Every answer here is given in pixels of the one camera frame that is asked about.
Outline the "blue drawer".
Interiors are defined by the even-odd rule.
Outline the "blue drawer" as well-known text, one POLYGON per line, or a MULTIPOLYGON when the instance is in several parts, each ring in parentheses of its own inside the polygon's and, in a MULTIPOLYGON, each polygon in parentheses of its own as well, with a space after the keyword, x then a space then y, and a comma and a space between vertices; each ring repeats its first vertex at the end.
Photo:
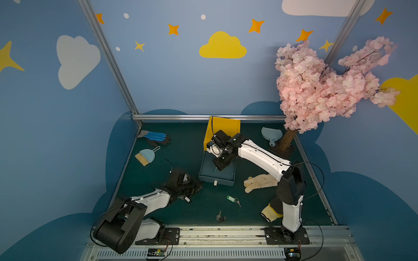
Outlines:
POLYGON ((224 185, 232 187, 235 183, 236 160, 224 170, 219 171, 215 166, 213 159, 215 159, 213 154, 204 152, 199 179, 203 182, 211 183, 214 186, 224 185))

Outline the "yellow drawer cabinet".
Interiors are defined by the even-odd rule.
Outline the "yellow drawer cabinet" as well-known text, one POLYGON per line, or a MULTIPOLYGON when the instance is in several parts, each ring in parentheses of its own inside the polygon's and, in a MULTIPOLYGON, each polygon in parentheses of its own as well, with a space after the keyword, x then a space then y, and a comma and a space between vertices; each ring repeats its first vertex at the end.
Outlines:
POLYGON ((235 134, 241 132, 241 121, 210 116, 203 142, 204 151, 207 151, 207 144, 218 131, 223 131, 226 135, 233 137, 235 134))

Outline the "green tagged key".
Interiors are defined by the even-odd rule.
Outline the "green tagged key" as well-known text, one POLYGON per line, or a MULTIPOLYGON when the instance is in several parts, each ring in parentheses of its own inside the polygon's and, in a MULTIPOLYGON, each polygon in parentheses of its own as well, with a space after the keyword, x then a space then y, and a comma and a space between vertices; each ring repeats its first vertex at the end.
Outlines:
POLYGON ((232 197, 232 196, 227 196, 226 197, 228 201, 236 203, 239 207, 241 207, 240 201, 238 198, 232 197))

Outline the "dark metal key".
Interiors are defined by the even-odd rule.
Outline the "dark metal key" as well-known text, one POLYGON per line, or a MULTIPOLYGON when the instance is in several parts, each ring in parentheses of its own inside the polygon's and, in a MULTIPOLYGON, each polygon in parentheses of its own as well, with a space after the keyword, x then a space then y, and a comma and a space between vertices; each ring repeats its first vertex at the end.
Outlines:
POLYGON ((217 214, 217 216, 216 216, 216 220, 217 220, 219 223, 223 223, 223 222, 227 221, 227 220, 228 220, 228 218, 227 218, 227 216, 223 216, 223 215, 222 215, 222 211, 219 211, 219 213, 218 213, 218 214, 217 214))

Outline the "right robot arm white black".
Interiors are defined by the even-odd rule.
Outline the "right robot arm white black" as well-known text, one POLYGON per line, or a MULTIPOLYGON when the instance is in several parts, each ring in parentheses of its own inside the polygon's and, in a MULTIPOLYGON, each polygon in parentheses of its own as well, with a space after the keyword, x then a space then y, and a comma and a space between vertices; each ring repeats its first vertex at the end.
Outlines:
POLYGON ((269 223, 282 218, 279 235, 287 244, 302 240, 302 205, 306 182, 296 164, 266 151, 240 133, 231 137, 222 130, 213 135, 206 150, 215 156, 213 163, 219 171, 237 157, 266 171, 266 174, 246 179, 245 192, 248 194, 256 189, 276 187, 275 197, 261 211, 261 215, 269 223))

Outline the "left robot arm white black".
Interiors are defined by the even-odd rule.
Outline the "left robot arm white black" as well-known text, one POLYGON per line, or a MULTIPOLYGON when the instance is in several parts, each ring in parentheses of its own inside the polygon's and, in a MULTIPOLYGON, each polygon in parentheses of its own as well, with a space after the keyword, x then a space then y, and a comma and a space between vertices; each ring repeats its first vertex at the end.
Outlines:
POLYGON ((190 199, 202 189, 202 182, 180 168, 153 192, 134 197, 118 197, 108 211, 92 225, 90 239, 98 246, 108 247, 118 254, 132 245, 174 244, 165 231, 165 224, 155 218, 146 218, 152 212, 181 199, 190 199))

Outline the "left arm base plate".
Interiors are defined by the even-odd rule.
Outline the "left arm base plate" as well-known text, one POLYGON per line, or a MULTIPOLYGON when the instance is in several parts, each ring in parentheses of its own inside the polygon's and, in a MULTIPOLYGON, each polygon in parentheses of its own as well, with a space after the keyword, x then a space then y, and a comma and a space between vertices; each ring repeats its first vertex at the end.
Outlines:
POLYGON ((180 240, 180 228, 178 227, 161 227, 157 234, 152 238, 135 240, 135 245, 178 245, 180 240))

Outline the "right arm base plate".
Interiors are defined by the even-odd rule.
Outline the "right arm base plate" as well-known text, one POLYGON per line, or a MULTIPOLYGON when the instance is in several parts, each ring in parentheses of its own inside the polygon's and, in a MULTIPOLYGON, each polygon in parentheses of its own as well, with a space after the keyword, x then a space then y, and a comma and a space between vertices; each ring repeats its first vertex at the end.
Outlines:
POLYGON ((310 240, 305 228, 291 232, 284 227, 265 227, 264 229, 268 245, 310 245, 310 240))

